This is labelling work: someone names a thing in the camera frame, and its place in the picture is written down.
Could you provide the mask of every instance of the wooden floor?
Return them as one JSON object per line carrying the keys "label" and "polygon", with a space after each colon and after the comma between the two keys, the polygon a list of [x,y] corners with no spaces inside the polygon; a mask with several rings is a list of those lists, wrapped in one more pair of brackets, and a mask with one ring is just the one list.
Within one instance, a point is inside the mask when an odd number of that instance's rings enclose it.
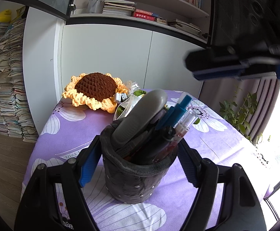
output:
{"label": "wooden floor", "polygon": [[33,148],[21,138],[0,135],[0,215],[12,229]]}

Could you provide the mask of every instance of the table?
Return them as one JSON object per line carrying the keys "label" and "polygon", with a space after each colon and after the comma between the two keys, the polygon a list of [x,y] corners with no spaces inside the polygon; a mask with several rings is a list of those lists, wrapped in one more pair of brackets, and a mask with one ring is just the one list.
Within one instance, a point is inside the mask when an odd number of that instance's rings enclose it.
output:
{"label": "table", "polygon": [[[173,105],[182,93],[167,90],[166,92],[168,104]],[[269,169],[257,154],[256,148],[204,103],[193,98],[191,104],[201,121],[198,125],[193,125],[185,135],[189,146],[195,148],[203,158],[207,157],[216,164],[241,164],[261,201],[269,188]],[[93,111],[86,105],[73,107],[70,99],[61,99],[32,152],[22,185],[22,194],[38,164],[55,166],[64,163],[70,157],[75,157],[81,149],[88,147],[93,138],[112,120],[113,114],[102,110]],[[188,183],[178,158],[152,196],[139,204],[124,204],[115,200],[106,189],[104,176],[103,162],[100,160],[91,182],[82,189],[101,231],[179,230],[197,192],[197,189]],[[56,188],[59,207],[64,220],[67,221],[69,217],[62,187],[56,184]],[[223,185],[218,184],[207,228],[216,224],[222,189]]]}

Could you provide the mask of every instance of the curtain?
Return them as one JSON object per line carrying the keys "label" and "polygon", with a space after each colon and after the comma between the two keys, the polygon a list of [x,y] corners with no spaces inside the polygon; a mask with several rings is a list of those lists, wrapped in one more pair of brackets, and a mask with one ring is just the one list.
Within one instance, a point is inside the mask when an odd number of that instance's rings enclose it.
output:
{"label": "curtain", "polygon": [[215,112],[219,113],[219,102],[233,99],[237,107],[233,106],[233,110],[237,111],[244,103],[244,97],[248,92],[257,93],[257,109],[253,116],[248,116],[247,121],[250,123],[251,131],[247,135],[254,142],[257,135],[261,135],[264,131],[272,110],[276,103],[280,90],[280,80],[277,79],[250,79],[238,81],[236,79],[224,78],[205,81],[199,96],[199,100],[205,103]]}

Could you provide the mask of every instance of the red dictionary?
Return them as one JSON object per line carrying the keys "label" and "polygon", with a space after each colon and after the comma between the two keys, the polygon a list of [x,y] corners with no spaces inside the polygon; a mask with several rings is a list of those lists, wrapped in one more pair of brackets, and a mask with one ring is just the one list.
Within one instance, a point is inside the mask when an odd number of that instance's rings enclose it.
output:
{"label": "red dictionary", "polygon": [[149,15],[149,16],[153,15],[152,12],[148,12],[148,11],[145,11],[145,10],[142,10],[142,9],[135,9],[134,12],[135,13],[140,13],[140,14],[143,14],[143,15]]}
{"label": "red dictionary", "polygon": [[138,12],[134,12],[133,13],[133,17],[147,19],[147,20],[150,20],[150,21],[154,21],[155,20],[155,17],[149,16],[149,15],[145,15],[145,14],[141,14],[141,13],[138,13]]}

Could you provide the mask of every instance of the brown sunflower center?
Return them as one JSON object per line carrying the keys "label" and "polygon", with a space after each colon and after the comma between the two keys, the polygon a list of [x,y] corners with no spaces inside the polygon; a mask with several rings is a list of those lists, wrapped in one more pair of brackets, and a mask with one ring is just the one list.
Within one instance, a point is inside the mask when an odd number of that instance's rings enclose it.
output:
{"label": "brown sunflower center", "polygon": [[76,84],[78,93],[83,93],[87,97],[95,98],[101,102],[103,99],[112,97],[115,94],[117,85],[108,75],[102,73],[91,73],[85,75]]}

